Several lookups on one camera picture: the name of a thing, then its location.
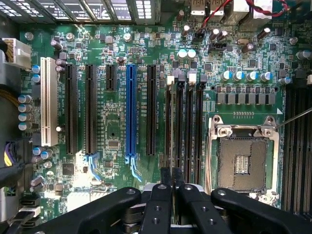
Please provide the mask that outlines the long black expansion slot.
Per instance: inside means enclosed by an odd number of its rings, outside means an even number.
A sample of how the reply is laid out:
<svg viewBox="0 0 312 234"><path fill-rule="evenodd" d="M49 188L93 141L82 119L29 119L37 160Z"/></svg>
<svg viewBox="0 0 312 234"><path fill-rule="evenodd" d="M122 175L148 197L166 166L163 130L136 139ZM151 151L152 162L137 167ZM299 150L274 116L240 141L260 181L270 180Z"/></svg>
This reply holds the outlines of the long black expansion slot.
<svg viewBox="0 0 312 234"><path fill-rule="evenodd" d="M156 152L156 65L147 66L147 126L146 153Z"/></svg>
<svg viewBox="0 0 312 234"><path fill-rule="evenodd" d="M97 68L85 65L85 153L97 151Z"/></svg>
<svg viewBox="0 0 312 234"><path fill-rule="evenodd" d="M78 81L74 64L65 66L65 145L67 155L78 151Z"/></svg>

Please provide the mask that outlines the blue expansion slot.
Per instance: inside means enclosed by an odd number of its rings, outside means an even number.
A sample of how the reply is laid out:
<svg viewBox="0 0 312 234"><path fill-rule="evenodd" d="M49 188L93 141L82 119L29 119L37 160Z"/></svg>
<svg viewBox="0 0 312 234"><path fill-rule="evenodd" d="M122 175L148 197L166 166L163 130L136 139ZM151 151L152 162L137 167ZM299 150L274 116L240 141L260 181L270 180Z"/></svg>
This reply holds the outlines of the blue expansion slot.
<svg viewBox="0 0 312 234"><path fill-rule="evenodd" d="M137 69L126 66L126 157L136 156L137 136Z"/></svg>

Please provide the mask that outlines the bank of black RAM slots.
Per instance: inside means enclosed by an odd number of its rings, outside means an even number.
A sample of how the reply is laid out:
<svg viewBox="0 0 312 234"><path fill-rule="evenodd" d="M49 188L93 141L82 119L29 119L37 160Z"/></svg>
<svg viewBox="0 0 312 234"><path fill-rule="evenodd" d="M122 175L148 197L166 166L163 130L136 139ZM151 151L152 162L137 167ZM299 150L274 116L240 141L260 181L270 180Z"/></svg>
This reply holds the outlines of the bank of black RAM slots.
<svg viewBox="0 0 312 234"><path fill-rule="evenodd" d="M295 70L286 86L288 120L312 107L312 70ZM312 222L312 112L284 127L282 209Z"/></svg>

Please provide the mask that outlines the short black expansion slot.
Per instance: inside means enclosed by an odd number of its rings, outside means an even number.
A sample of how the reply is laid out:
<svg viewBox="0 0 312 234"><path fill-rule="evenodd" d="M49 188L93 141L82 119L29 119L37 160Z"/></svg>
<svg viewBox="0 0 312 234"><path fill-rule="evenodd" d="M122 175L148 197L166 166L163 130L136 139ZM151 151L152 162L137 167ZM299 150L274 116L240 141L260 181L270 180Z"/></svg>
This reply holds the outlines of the short black expansion slot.
<svg viewBox="0 0 312 234"><path fill-rule="evenodd" d="M106 91L116 91L117 90L117 72L116 67L113 64L106 65Z"/></svg>

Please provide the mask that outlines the white PCI expansion slot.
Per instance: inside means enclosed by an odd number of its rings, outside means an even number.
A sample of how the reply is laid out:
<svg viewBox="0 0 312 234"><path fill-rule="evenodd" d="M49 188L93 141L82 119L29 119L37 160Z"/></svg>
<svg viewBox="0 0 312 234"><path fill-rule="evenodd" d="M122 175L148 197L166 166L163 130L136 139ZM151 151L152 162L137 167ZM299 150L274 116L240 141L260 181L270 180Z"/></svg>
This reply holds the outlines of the white PCI expansion slot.
<svg viewBox="0 0 312 234"><path fill-rule="evenodd" d="M58 73L55 60L40 58L41 145L58 144Z"/></svg>

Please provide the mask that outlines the green motherboard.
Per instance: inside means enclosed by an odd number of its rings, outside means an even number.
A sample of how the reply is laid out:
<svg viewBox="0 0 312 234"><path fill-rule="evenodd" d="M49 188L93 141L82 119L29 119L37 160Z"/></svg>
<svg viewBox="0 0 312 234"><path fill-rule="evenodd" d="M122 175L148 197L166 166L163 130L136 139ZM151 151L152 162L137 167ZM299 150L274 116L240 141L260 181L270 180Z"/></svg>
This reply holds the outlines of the green motherboard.
<svg viewBox="0 0 312 234"><path fill-rule="evenodd" d="M47 222L123 187L224 187L312 221L312 19L23 25L20 128Z"/></svg>

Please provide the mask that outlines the black SATA connector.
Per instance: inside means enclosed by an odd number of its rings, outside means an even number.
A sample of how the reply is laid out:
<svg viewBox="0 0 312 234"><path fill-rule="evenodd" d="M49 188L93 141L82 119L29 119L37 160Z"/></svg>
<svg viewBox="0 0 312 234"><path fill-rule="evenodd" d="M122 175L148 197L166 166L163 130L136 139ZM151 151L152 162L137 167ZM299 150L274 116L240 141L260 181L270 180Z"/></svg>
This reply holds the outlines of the black SATA connector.
<svg viewBox="0 0 312 234"><path fill-rule="evenodd" d="M37 207L40 203L41 197L37 195L24 196L19 201L19 204L22 207Z"/></svg>

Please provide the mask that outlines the silver rear port block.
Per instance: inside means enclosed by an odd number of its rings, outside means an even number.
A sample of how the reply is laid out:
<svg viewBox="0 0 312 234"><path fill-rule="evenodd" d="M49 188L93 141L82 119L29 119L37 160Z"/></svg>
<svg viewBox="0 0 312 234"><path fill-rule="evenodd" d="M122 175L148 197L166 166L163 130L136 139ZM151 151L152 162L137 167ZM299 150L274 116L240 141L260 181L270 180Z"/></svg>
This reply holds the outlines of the silver rear port block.
<svg viewBox="0 0 312 234"><path fill-rule="evenodd" d="M225 0L190 0L192 16L205 16L208 10L214 11L221 6Z"/></svg>
<svg viewBox="0 0 312 234"><path fill-rule="evenodd" d="M273 10L273 0L252 0L252 2L263 10L269 12ZM252 9L246 0L234 0L234 8L243 10L244 17L239 21L240 32L255 32L272 19L272 16L266 16Z"/></svg>

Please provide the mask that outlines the white power connector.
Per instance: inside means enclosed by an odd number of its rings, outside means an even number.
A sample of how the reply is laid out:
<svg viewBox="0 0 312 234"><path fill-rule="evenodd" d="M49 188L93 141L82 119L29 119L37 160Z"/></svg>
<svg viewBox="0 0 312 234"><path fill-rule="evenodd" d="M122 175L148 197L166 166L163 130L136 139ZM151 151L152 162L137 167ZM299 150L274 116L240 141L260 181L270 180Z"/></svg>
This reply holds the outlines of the white power connector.
<svg viewBox="0 0 312 234"><path fill-rule="evenodd" d="M18 67L20 69L31 70L31 53L29 45L15 38L1 38L0 51L4 64Z"/></svg>

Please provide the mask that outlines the CPU socket with metal frame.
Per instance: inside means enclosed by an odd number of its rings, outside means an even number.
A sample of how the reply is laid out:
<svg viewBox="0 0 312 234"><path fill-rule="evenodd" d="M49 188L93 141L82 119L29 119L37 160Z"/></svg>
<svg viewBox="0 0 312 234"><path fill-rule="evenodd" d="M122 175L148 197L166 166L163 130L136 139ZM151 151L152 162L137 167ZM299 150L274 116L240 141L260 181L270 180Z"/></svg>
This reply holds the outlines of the CPU socket with metal frame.
<svg viewBox="0 0 312 234"><path fill-rule="evenodd" d="M212 191L226 188L275 206L279 200L279 132L273 116L263 123L225 123L209 119Z"/></svg>

